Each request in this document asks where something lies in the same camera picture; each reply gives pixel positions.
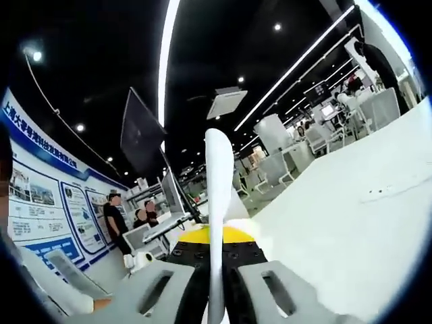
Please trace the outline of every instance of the man in black shirt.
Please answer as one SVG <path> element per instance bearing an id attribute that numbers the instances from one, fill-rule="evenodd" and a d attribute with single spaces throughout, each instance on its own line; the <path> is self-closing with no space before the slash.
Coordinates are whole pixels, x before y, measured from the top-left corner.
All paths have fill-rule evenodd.
<path id="1" fill-rule="evenodd" d="M 103 215 L 107 224 L 109 236 L 121 250 L 123 255 L 130 254 L 131 250 L 123 238 L 123 234 L 128 231 L 124 218 L 116 206 L 122 203 L 120 194 L 109 194 L 108 202 L 103 206 Z"/>
<path id="2" fill-rule="evenodd" d="M 398 79 L 395 77 L 392 67 L 383 52 L 378 47 L 363 42 L 355 42 L 354 48 L 359 55 L 364 56 L 366 63 L 368 63 L 371 69 L 378 73 L 384 87 L 386 89 L 394 89 L 399 104 L 400 115 L 407 113 L 410 109 L 399 90 Z"/>

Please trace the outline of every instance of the woman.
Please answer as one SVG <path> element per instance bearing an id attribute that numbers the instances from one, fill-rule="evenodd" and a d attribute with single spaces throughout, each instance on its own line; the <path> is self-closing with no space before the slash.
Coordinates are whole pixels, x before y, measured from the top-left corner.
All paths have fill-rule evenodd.
<path id="1" fill-rule="evenodd" d="M 151 200 L 148 200 L 145 202 L 144 206 L 146 207 L 148 224 L 151 227 L 155 227 L 156 225 L 159 224 L 159 222 L 157 221 L 157 214 L 155 211 L 155 203 Z"/>
<path id="2" fill-rule="evenodd" d="M 147 224 L 147 213 L 145 209 L 137 209 L 135 211 L 136 220 L 134 222 L 134 228 L 140 227 L 141 225 Z"/>

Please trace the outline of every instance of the cable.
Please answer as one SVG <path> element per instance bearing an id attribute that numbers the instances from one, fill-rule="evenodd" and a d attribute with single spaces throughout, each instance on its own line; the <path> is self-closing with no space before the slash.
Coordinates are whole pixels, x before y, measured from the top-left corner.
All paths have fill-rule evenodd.
<path id="1" fill-rule="evenodd" d="M 42 91 L 42 89 L 41 89 L 41 86 L 39 86 L 39 83 L 36 81 L 36 78 L 34 77 L 34 74 L 33 74 L 33 70 L 32 70 L 32 66 L 30 65 L 30 62 L 28 61 L 28 57 L 27 57 L 27 54 L 25 54 L 25 57 L 26 57 L 26 62 L 27 62 L 27 66 L 28 66 L 28 69 L 30 70 L 30 74 L 32 75 L 32 78 L 33 78 L 33 80 L 34 80 L 34 83 L 36 84 L 36 86 L 38 87 L 38 89 L 39 89 L 39 91 L 40 91 L 40 93 L 42 94 L 42 97 L 46 100 L 46 102 L 48 103 L 48 106 L 51 108 L 51 110 L 53 111 L 53 113 L 61 120 L 61 122 L 63 122 L 63 124 L 72 132 L 72 134 L 73 135 L 75 135 L 77 138 L 78 138 L 78 140 L 80 140 L 81 141 L 81 143 L 82 144 L 84 144 L 85 146 L 87 146 L 87 148 L 88 149 L 90 149 L 90 151 L 92 151 L 98 158 L 100 158 L 103 162 L 105 162 L 106 164 L 108 164 L 110 167 L 112 167 L 113 169 L 114 169 L 114 171 L 116 172 L 116 174 L 121 178 L 121 176 L 120 176 L 120 173 L 117 171 L 117 169 L 112 165 L 112 164 L 110 164 L 110 162 L 108 162 L 108 161 L 106 161 L 104 158 L 102 158 L 99 154 L 97 154 L 96 152 L 95 152 L 95 150 L 93 150 L 91 147 L 89 147 L 88 145 L 87 145 L 87 143 L 85 143 L 85 141 L 83 141 L 83 139 L 81 138 L 81 137 L 79 137 L 78 135 L 77 135 L 77 133 L 75 133 L 75 131 L 68 125 L 68 123 L 66 123 L 66 121 L 63 119 L 63 118 L 61 118 L 61 116 L 60 116 L 60 110 L 58 110 L 58 109 L 54 109 L 54 107 L 52 106 L 52 104 L 49 102 L 49 100 L 48 100 L 48 98 L 47 98 L 47 96 L 45 96 L 45 93 L 43 93 L 43 91 Z"/>

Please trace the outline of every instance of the recessed light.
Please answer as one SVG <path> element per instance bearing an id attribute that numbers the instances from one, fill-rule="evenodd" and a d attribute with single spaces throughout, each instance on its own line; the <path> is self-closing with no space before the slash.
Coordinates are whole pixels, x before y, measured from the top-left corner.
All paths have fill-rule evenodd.
<path id="1" fill-rule="evenodd" d="M 34 52 L 33 53 L 33 60 L 35 62 L 39 62 L 42 58 L 42 53 L 41 52 Z"/>
<path id="2" fill-rule="evenodd" d="M 77 130 L 77 132 L 83 132 L 86 127 L 84 126 L 84 124 L 78 124 L 75 129 Z"/>

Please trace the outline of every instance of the white table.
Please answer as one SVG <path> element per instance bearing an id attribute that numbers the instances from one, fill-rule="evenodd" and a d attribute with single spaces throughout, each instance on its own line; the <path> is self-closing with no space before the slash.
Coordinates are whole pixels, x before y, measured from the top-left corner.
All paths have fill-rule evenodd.
<path id="1" fill-rule="evenodd" d="M 253 218 L 273 240 L 269 255 L 313 284 L 332 311 L 371 322 L 414 274 L 431 225 L 431 125 L 423 101 L 316 159 Z"/>

